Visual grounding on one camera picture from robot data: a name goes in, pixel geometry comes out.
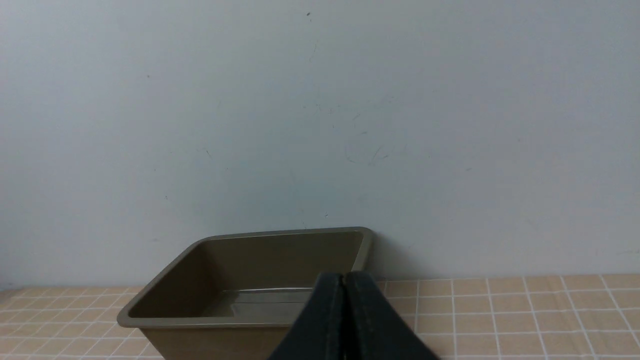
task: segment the table surface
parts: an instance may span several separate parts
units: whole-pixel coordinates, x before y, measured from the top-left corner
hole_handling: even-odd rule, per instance
[[[640,359],[640,274],[378,284],[443,359]],[[140,290],[3,291],[0,360],[160,360],[139,330],[115,320]]]

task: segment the white wall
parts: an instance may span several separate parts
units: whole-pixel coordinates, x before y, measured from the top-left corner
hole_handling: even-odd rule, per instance
[[[344,225],[396,279],[640,271],[639,1],[0,3],[0,286]]]

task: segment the beige tile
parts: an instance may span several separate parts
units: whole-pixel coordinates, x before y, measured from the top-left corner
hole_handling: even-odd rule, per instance
[[[404,321],[404,323],[409,326],[409,329],[415,331],[415,316],[413,315],[401,315],[400,318]]]
[[[569,293],[576,309],[615,309],[606,291],[573,291]]]
[[[640,274],[603,275],[610,289],[640,289]]]
[[[43,345],[36,354],[39,355],[58,355],[64,350],[69,344],[71,344],[71,339],[50,339],[45,345]]]
[[[41,297],[49,288],[29,288],[22,294],[23,297]]]
[[[22,343],[19,338],[0,338],[0,354],[11,354]]]
[[[33,297],[28,298],[14,298],[9,305],[5,308],[6,310],[21,310],[29,306],[30,303],[34,302],[37,299]]]
[[[572,309],[571,302],[565,293],[538,293],[530,296],[535,311]]]
[[[456,333],[479,334],[494,332],[491,314],[456,315]]]
[[[91,349],[96,339],[77,338],[74,339],[71,344],[63,351],[64,355],[82,356],[85,355],[89,349]]]
[[[103,295],[99,297],[91,307],[109,307],[118,300],[119,295]]]
[[[491,312],[488,296],[454,297],[454,306],[457,314]]]
[[[18,345],[17,348],[15,348],[12,351],[12,353],[25,354],[25,355],[34,354],[47,341],[49,341],[49,339],[36,339],[36,338],[25,339],[20,345]]]
[[[596,360],[596,359],[594,359],[593,356],[568,355],[568,356],[549,356],[549,360]],[[599,357],[598,360],[607,360],[607,358]]]
[[[640,309],[623,310],[622,312],[625,318],[627,318],[629,325],[631,325],[631,329],[640,330]]]
[[[489,279],[491,294],[524,293],[524,282],[521,277],[503,277]]]
[[[45,291],[44,296],[46,297],[59,297],[67,290],[67,288],[49,288]]]
[[[140,329],[133,329],[130,338],[145,338],[145,335],[140,331]]]
[[[112,306],[123,307],[123,306],[127,305],[129,303],[129,301],[131,301],[131,299],[133,299],[134,296],[136,296],[136,295],[135,294],[121,295],[118,298],[118,300],[116,300],[116,302],[113,303]]]
[[[36,333],[36,331],[40,330],[43,326],[41,323],[25,323],[23,325],[19,325],[18,329],[13,332],[13,336],[31,336]]]
[[[36,299],[35,301],[30,303],[29,305],[25,306],[25,309],[43,310],[43,309],[46,309],[47,306],[51,305],[53,300],[54,299],[50,298],[50,297]]]
[[[544,356],[522,356],[522,355],[520,355],[520,356],[502,356],[501,360],[545,360],[545,357]],[[575,358],[575,359],[571,359],[571,360],[584,360],[584,359]]]
[[[153,345],[149,344],[140,356],[160,356],[160,353]]]
[[[128,337],[133,329],[128,329],[126,327],[121,327],[116,324],[114,327],[109,330],[104,337],[105,338],[126,338]]]
[[[0,311],[0,323],[9,322],[20,310],[4,310]]]
[[[564,276],[567,290],[597,290],[604,289],[604,283],[599,275]]]
[[[102,293],[103,295],[121,295],[127,292],[128,288],[123,288],[123,287],[119,287],[119,288],[107,288],[106,290],[104,290],[104,293]]]
[[[502,355],[544,355],[538,334],[499,334]]]
[[[46,323],[32,335],[35,338],[52,338],[65,326],[64,323]]]
[[[453,335],[420,335],[422,342],[438,356],[453,356]]]
[[[394,310],[396,310],[396,313],[400,315],[415,314],[415,304],[417,301],[415,297],[389,299],[388,301]]]
[[[100,315],[100,317],[98,317],[98,321],[101,322],[116,322],[116,317],[118,316],[118,313],[120,312],[120,309],[117,308],[111,308],[111,309],[106,309],[102,315]]]
[[[60,314],[60,310],[42,310],[34,317],[29,319],[29,322],[49,322]]]
[[[497,355],[495,335],[458,335],[458,355]]]
[[[618,310],[579,311],[586,330],[628,330]]]
[[[527,289],[531,292],[563,291],[564,286],[560,276],[531,276],[526,277]]]
[[[149,341],[147,339],[126,339],[113,353],[114,356],[138,356],[145,349]]]
[[[462,357],[461,360],[504,360],[503,357],[500,356],[488,356],[488,355],[481,355],[481,356],[465,356]]]
[[[412,297],[417,294],[417,281],[389,281],[387,283],[387,297]]]
[[[452,307],[450,297],[421,297],[418,299],[418,314],[451,314]]]
[[[53,319],[52,322],[71,322],[75,319],[82,310],[62,310]]]
[[[451,280],[421,281],[420,296],[451,296]]]
[[[48,309],[66,309],[75,299],[75,297],[59,297],[49,304]]]
[[[616,290],[611,293],[621,309],[640,307],[640,290]]]
[[[536,313],[540,331],[581,330],[580,322],[573,311],[553,311]]]
[[[93,304],[93,302],[96,301],[97,299],[98,299],[97,296],[78,297],[69,305],[68,308],[69,309],[86,309],[91,304]]]
[[[18,310],[11,319],[11,322],[27,322],[36,316],[39,310]]]
[[[109,356],[122,344],[122,339],[100,339],[86,353],[87,356]]]
[[[0,337],[8,336],[12,332],[15,332],[19,327],[19,325],[0,325]]]
[[[142,291],[142,289],[144,289],[144,288],[145,288],[144,286],[130,286],[130,287],[128,287],[128,288],[127,288],[127,291],[126,291],[126,292],[127,292],[127,293],[130,293],[130,294],[137,295],[137,294],[138,294],[139,292],[141,292],[141,291]]]
[[[537,331],[532,313],[496,314],[495,327],[498,332]]]
[[[70,323],[62,328],[56,335],[58,338],[76,338],[80,336],[89,327],[87,323]]]
[[[494,295],[493,311],[496,313],[508,313],[512,311],[531,311],[527,295]]]
[[[107,288],[87,288],[82,295],[102,295]]]
[[[598,355],[640,355],[630,332],[589,332],[588,336]]]
[[[453,280],[454,295],[482,295],[486,294],[485,279],[455,279]]]
[[[114,324],[108,322],[95,322],[84,330],[80,337],[83,338],[101,338],[105,335]]]
[[[64,296],[80,296],[87,288],[67,288],[63,293]]]
[[[29,355],[7,355],[4,360],[28,360],[28,359],[29,359]]]
[[[419,334],[449,334],[453,332],[452,315],[419,315]]]
[[[582,332],[547,332],[542,334],[549,355],[587,355],[591,353]]]
[[[94,322],[105,312],[104,309],[87,309],[74,320],[76,322]]]

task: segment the tiled countertop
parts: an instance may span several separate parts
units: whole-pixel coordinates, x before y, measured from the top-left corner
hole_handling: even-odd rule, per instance
[[[640,359],[640,275],[379,284],[444,359]],[[162,359],[139,330],[116,324],[139,290],[0,293],[0,360]]]

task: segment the white grout line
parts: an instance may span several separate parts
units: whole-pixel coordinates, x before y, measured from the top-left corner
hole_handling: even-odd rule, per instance
[[[573,309],[573,313],[574,313],[575,317],[578,319],[578,323],[580,324],[580,327],[582,328],[582,332],[584,334],[584,337],[587,339],[587,344],[589,344],[589,349],[591,350],[591,355],[593,356],[594,359],[598,359],[596,357],[595,350],[593,350],[593,345],[591,344],[591,340],[589,340],[589,336],[587,336],[587,330],[584,328],[584,324],[582,323],[582,319],[580,319],[580,314],[578,314],[578,311],[575,308],[575,304],[573,303],[573,299],[571,299],[571,295],[569,294],[569,291],[567,290],[566,284],[564,283],[564,277],[560,276],[560,281],[562,282],[562,287],[566,291],[566,297],[569,299],[569,303],[571,304],[571,308]]]
[[[456,334],[456,302],[453,296],[453,279],[451,279],[451,314],[453,317],[453,358],[458,358],[458,335]]]
[[[582,330],[540,331],[540,334],[571,334],[576,332],[582,332]],[[587,332],[602,334],[605,332],[629,332],[629,330],[588,330]],[[537,334],[537,333],[538,333],[537,331],[498,332],[498,334],[500,335],[523,335],[523,334]],[[453,335],[453,332],[419,332],[418,334],[419,335]],[[490,335],[490,334],[493,334],[493,332],[492,331],[491,332],[456,332],[456,334],[457,335]]]
[[[133,333],[134,333],[134,332],[135,332],[135,329],[134,329],[134,330],[129,334],[129,337],[127,337],[127,339],[128,339],[128,338],[135,339],[135,338],[132,338],[132,337],[131,337],[131,335],[133,335]],[[120,350],[120,348],[122,347],[122,345],[124,345],[124,343],[125,343],[126,341],[127,341],[127,340],[123,340],[123,341],[122,341],[122,343],[121,343],[118,347],[116,347],[116,349],[111,353],[111,355],[109,355],[109,357],[113,356],[113,354],[115,354],[118,350]],[[140,356],[140,355],[145,351],[145,349],[146,349],[146,347],[145,347],[144,349],[140,350],[140,353],[139,353],[137,356],[134,356],[133,358],[135,358],[135,357],[139,357],[139,356]]]
[[[593,359],[594,357],[591,355],[549,355],[552,356],[554,358],[559,358],[559,359],[584,359],[584,358],[588,358],[588,359]],[[471,359],[495,359],[495,355],[459,355],[458,357],[462,358],[462,359],[466,359],[466,358],[471,358]],[[532,359],[532,358],[540,358],[540,359],[546,359],[543,355],[509,355],[509,358],[525,358],[525,359]],[[607,359],[609,358],[616,358],[616,359],[636,359],[638,358],[638,355],[605,355],[605,357]],[[443,360],[449,360],[449,359],[453,359],[453,356],[441,356],[441,358]]]
[[[45,290],[45,291],[42,293],[42,295],[46,294],[46,293],[47,293],[47,291],[49,291],[49,290]],[[60,298],[60,296],[55,297],[55,298],[51,301],[51,304],[52,304],[54,301],[56,301],[56,299],[58,299],[58,298]],[[37,297],[37,298],[36,298],[34,301],[32,301],[30,304],[33,304],[33,303],[34,303],[34,302],[36,302],[38,299],[42,299],[42,298],[41,298],[41,297]],[[39,314],[42,314],[45,310],[46,310],[46,308],[45,308],[45,309],[40,310],[37,314],[33,315],[33,317],[31,317],[30,319],[35,318],[35,317],[36,317],[36,316],[38,316]],[[43,327],[45,327],[48,323],[49,323],[48,321],[45,321],[44,323],[42,323],[42,326],[40,326],[40,328],[39,328],[36,332],[34,332],[34,334],[36,334],[38,331],[40,331],[40,330],[41,330]],[[48,344],[48,343],[49,343],[49,342],[50,342],[50,341],[55,337],[55,335],[57,335],[60,331],[62,331],[62,328],[64,328],[64,327],[61,327],[61,328],[60,328],[60,330],[58,330],[55,334],[53,334],[53,336],[50,336],[50,337],[49,337],[49,339],[48,339],[47,341],[45,341],[45,342],[44,342],[44,343],[42,343],[42,345],[40,345],[37,349],[35,349],[34,351],[32,351],[32,354],[30,354],[30,355],[29,355],[29,358],[31,358],[31,356],[33,356],[34,354],[37,354],[37,353],[38,353],[38,351],[40,351],[40,349],[41,349],[41,348],[43,348],[46,344]]]
[[[413,332],[418,331],[418,305],[420,304],[420,280],[415,285],[415,313],[413,314]]]
[[[92,322],[92,324],[93,324],[93,323],[98,323],[98,322],[99,322],[99,321],[98,321],[98,318],[96,318],[96,319]],[[90,347],[90,348],[89,348],[89,350],[87,350],[87,351],[83,354],[83,356],[84,356],[84,355],[86,355],[87,353],[89,353],[89,351],[91,351],[91,350],[94,348],[94,346],[95,346],[97,343],[99,343],[99,342],[100,342],[100,340],[101,340],[102,338],[104,338],[104,335],[106,335],[106,334],[107,334],[107,332],[109,332],[109,331],[110,331],[110,330],[111,330],[115,325],[116,325],[116,324],[114,323],[114,324],[109,328],[109,330],[107,330],[107,331],[102,335],[102,337],[100,337],[100,339],[98,339],[98,340],[95,342],[95,344],[93,344],[93,346],[92,346],[92,347]],[[61,354],[64,354],[65,350],[66,350],[69,346],[71,346],[71,344],[73,344],[73,342],[74,342],[76,339],[74,339],[73,341],[71,341],[71,342],[69,343],[69,345],[67,345],[64,349],[62,349],[62,351],[61,351],[60,353],[61,353]]]
[[[500,339],[498,339],[498,327],[495,324],[495,313],[493,312],[493,300],[491,299],[491,288],[489,287],[489,278],[484,279],[486,283],[486,293],[489,296],[489,306],[491,307],[491,320],[493,322],[493,332],[495,333],[495,345],[498,347],[498,359],[502,359],[502,350],[500,349]]]
[[[604,277],[602,277],[602,275],[600,275],[600,280],[602,280],[602,282],[604,283],[604,288],[607,289],[607,292],[609,293],[609,296],[611,297],[611,300],[613,300],[613,304],[616,306],[616,309],[618,310],[618,313],[620,314],[620,316],[622,316],[622,320],[625,321],[625,324],[627,325],[627,328],[631,332],[631,336],[634,337],[634,340],[636,341],[636,345],[640,348],[640,341],[638,340],[638,337],[636,336],[636,332],[635,332],[634,328],[631,327],[631,324],[629,324],[629,321],[627,320],[627,317],[622,312],[622,309],[620,309],[620,306],[618,305],[618,301],[616,300],[616,298],[613,297],[613,293],[611,293],[611,290],[609,289],[609,287],[607,285],[607,282],[604,281]]]
[[[629,289],[611,289],[613,291],[618,291],[618,290],[638,290],[637,288],[629,288]],[[607,291],[606,289],[583,289],[583,290],[559,290],[559,291],[530,291],[530,294],[533,295],[537,295],[537,294],[556,294],[556,293],[595,293],[598,291]],[[470,295],[455,295],[456,297],[475,297],[475,296],[486,296],[487,294],[470,294]],[[526,295],[526,293],[494,293],[492,294],[493,296],[502,296],[502,295]],[[450,295],[428,295],[428,296],[422,296],[422,297],[449,297]],[[405,298],[405,297],[411,297],[411,296],[392,296],[389,297],[390,299],[401,299],[401,298]]]
[[[511,332],[498,332],[500,335],[522,335],[522,334],[571,334],[574,332],[582,332],[582,330],[567,330],[567,331],[511,331]],[[629,332],[629,330],[587,330],[587,332],[602,334],[609,332]],[[418,335],[487,335],[492,334],[493,332],[416,332]],[[47,339],[41,338],[37,336],[3,336],[3,339]],[[74,336],[69,338],[56,338],[56,339],[93,339],[93,340],[103,340],[103,339],[113,339],[113,340],[126,340],[126,339],[143,339],[143,338],[134,338],[132,336],[127,337],[92,337],[92,336]]]
[[[120,300],[120,298],[121,298],[121,297],[123,297],[124,295],[125,295],[125,294],[120,295],[120,296],[116,299],[116,301],[114,301],[114,303],[115,303],[115,302],[117,302],[118,300]],[[98,345],[98,343],[100,342],[100,340],[104,339],[104,336],[105,336],[106,334],[108,334],[108,333],[109,333],[109,331],[111,331],[111,330],[112,330],[116,325],[117,325],[117,323],[113,323],[113,325],[112,325],[112,326],[111,326],[107,331],[105,331],[105,332],[104,332],[104,334],[102,334],[102,336],[98,339],[98,341],[96,341],[96,342],[95,342],[95,344],[93,344],[93,346],[92,346],[91,348],[89,348],[89,350],[87,350],[84,354],[85,354],[85,355],[86,355],[86,354],[89,354],[89,352],[90,352],[91,350],[93,350],[93,348],[94,348],[96,345]],[[125,341],[126,341],[126,340],[122,340],[122,343],[121,343],[121,344],[116,348],[116,350],[118,350],[118,349],[122,346],[122,344],[124,344],[124,342],[125,342]]]
[[[527,279],[522,277],[522,283],[524,284],[524,291],[527,293],[527,300],[529,301],[529,306],[531,306],[531,312],[533,315],[533,321],[536,323],[536,332],[538,332],[538,338],[540,339],[540,344],[542,344],[542,352],[545,353],[545,359],[548,359],[549,355],[547,355],[547,347],[545,346],[545,342],[542,340],[542,332],[540,332],[540,325],[538,325],[538,318],[536,318],[536,314],[533,313],[533,303],[531,302],[531,296],[529,295],[529,287],[527,286]]]

